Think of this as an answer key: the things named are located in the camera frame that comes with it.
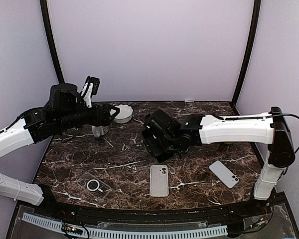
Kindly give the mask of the clear white phone case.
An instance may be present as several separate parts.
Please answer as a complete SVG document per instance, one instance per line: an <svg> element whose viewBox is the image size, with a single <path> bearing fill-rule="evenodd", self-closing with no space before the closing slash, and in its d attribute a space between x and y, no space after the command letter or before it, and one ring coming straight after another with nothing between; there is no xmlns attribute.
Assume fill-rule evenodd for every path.
<svg viewBox="0 0 299 239"><path fill-rule="evenodd" d="M166 165L152 165L149 175L149 194L152 197L169 195L168 168Z"/></svg>

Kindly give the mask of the black phone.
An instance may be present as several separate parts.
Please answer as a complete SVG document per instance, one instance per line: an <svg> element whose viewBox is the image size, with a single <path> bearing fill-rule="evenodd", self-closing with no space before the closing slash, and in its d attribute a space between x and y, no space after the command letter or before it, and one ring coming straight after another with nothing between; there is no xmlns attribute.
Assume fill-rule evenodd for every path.
<svg viewBox="0 0 299 239"><path fill-rule="evenodd" d="M168 159L172 158L174 156L173 151L162 151L157 156L155 156L155 159L158 163L163 163L167 161Z"/></svg>

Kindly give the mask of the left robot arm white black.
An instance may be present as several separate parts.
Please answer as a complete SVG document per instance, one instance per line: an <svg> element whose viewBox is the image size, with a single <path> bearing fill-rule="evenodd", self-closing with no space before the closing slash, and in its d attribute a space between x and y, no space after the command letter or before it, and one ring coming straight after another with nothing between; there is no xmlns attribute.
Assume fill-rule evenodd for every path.
<svg viewBox="0 0 299 239"><path fill-rule="evenodd" d="M88 77L81 92L70 83L53 85L43 107L29 109L0 130L0 158L17 149L37 144L56 134L84 125L109 126L120 109L92 101L100 80ZM29 184L0 173L0 196L39 206L50 217L60 213L60 205L48 197L49 188Z"/></svg>

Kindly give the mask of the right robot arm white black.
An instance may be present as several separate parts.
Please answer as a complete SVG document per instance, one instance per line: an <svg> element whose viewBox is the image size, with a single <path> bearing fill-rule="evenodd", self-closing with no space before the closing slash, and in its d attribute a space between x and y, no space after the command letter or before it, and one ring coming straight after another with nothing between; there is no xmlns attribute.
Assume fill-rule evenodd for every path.
<svg viewBox="0 0 299 239"><path fill-rule="evenodd" d="M219 142L255 142L267 145L268 151L253 198L244 211L255 216L280 177L296 159L290 128L279 107L269 112L246 116L187 115L183 123L158 109L147 115L142 136L148 153L162 163L175 153L185 153L191 146Z"/></svg>

